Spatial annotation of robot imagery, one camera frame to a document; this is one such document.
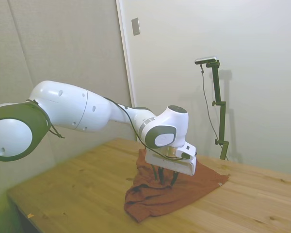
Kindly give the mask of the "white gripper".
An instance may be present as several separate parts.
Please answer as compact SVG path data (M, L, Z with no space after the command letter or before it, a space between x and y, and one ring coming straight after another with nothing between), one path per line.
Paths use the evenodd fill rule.
M158 175L160 182L164 182L164 168L173 171L173 177L170 182L170 186L173 186L178 178L178 174L194 175L196 169L196 157L191 160L178 160L171 161L162 158L157 153L147 150L145 155L145 161L149 164L158 166Z

